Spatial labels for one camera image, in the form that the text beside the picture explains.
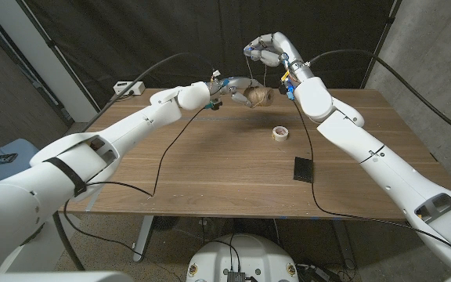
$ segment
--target table leg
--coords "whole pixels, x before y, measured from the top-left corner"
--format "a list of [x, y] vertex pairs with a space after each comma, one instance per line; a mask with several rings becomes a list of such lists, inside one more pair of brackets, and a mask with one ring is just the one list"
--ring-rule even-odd
[[[142, 221], [142, 225], [140, 226], [139, 238], [137, 239], [137, 243], [133, 248], [134, 251], [139, 254], [144, 255], [144, 251], [146, 249], [147, 243], [149, 243], [149, 233], [150, 227], [153, 224], [154, 215], [145, 215]], [[133, 260], [135, 262], [141, 262], [143, 257], [141, 255], [134, 254]]]
[[335, 236], [337, 236], [338, 244], [341, 247], [344, 265], [348, 269], [353, 269], [355, 267], [354, 255], [352, 254], [348, 231], [345, 229], [345, 224], [341, 220], [333, 220], [332, 223], [334, 224]]

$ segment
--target table top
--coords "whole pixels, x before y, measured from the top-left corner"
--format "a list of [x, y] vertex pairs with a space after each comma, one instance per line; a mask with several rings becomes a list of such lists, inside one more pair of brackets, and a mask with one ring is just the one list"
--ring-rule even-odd
[[[89, 131], [99, 131], [150, 105], [161, 89], [146, 89], [115, 103]], [[270, 107], [254, 109], [223, 96], [219, 110], [203, 110], [167, 152], [154, 197], [115, 185], [97, 196], [70, 203], [70, 212], [139, 213], [141, 215], [221, 216], [255, 218], [333, 218], [320, 211], [309, 183], [293, 180], [294, 158], [310, 158], [310, 149], [294, 104], [275, 90]], [[418, 172], [451, 189], [451, 176], [375, 90], [330, 90], [357, 109], [365, 130], [408, 161]], [[153, 191], [161, 155], [197, 112], [159, 128], [123, 159], [111, 181]], [[305, 117], [315, 160], [315, 194], [331, 212], [375, 219], [404, 219], [387, 194], [346, 153], [316, 130]], [[282, 125], [290, 135], [272, 139]]]

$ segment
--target roll of tape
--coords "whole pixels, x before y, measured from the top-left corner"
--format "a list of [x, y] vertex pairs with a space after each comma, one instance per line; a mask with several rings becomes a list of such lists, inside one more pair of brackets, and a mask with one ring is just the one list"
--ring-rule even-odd
[[276, 141], [284, 141], [288, 138], [288, 129], [283, 126], [276, 126], [272, 129], [272, 138]]

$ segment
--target blue object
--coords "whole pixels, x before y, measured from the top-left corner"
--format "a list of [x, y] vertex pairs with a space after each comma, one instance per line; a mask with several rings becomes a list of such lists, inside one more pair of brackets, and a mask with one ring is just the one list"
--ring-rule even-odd
[[17, 153], [15, 160], [0, 164], [0, 180], [22, 172], [31, 166], [29, 161], [38, 152], [38, 148], [25, 139], [17, 139], [0, 148], [0, 155]]
[[294, 96], [294, 92], [293, 91], [288, 91], [287, 92], [287, 96], [288, 96], [288, 99], [290, 99], [290, 100], [295, 100], [295, 96]]

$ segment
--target concrete wall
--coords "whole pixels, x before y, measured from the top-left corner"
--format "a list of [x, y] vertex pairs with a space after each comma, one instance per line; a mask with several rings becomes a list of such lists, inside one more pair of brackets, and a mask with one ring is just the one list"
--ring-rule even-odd
[[[403, 0], [380, 57], [451, 119], [451, 1]], [[376, 63], [377, 89], [451, 174], [451, 127]]]

